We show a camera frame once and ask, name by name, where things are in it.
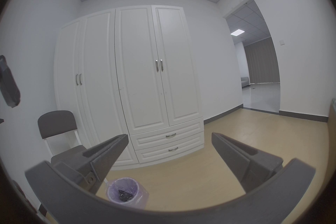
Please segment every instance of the floor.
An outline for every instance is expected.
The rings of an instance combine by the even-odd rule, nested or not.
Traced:
[[[149,192],[146,210],[182,211],[210,207],[244,195],[241,185],[211,144],[211,133],[223,133],[243,143],[316,168],[301,201],[284,220],[292,223],[321,188],[328,161],[328,128],[324,122],[239,109],[204,126],[205,146],[187,156],[149,167],[110,171],[108,180],[129,176]],[[105,184],[97,195],[107,199]]]
[[[242,91],[244,107],[279,112],[280,83],[251,84]]]

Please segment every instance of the ceiling light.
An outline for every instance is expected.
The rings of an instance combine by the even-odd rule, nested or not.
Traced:
[[[234,31],[233,33],[231,33],[233,36],[238,36],[240,35],[241,33],[244,33],[245,31],[241,30],[241,29],[238,29],[237,31]]]

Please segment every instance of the drawer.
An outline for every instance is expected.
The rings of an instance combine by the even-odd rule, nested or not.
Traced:
[[[178,154],[185,155],[183,152],[204,144],[204,132],[170,142],[164,145],[136,150],[139,163],[152,162],[164,158],[178,158]]]
[[[203,118],[183,122],[163,129],[131,135],[135,150],[164,145],[204,131]]]

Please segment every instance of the cabinet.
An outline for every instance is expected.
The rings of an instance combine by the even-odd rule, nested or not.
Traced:
[[[55,50],[54,82],[57,108],[74,114],[85,147],[129,135],[113,169],[164,162],[204,146],[182,8],[123,7],[65,25]]]

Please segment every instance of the white wall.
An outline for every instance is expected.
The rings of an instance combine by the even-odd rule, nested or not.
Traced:
[[[244,1],[220,0],[218,6],[226,16]],[[280,110],[327,116],[336,96],[336,12],[330,0],[255,2],[278,58]]]
[[[0,156],[35,206],[40,202],[24,171],[50,160],[37,119],[56,110],[53,59],[59,27],[77,17],[80,0],[10,0],[0,18],[0,55],[5,55],[21,92],[21,103],[0,96]]]
[[[243,103],[235,47],[226,20],[207,0],[87,0],[80,16],[109,8],[135,5],[183,7],[197,65],[204,119]]]
[[[240,77],[248,76],[250,81],[249,67],[247,65],[244,45],[242,42],[239,42],[236,45],[234,45],[234,47],[236,48]]]

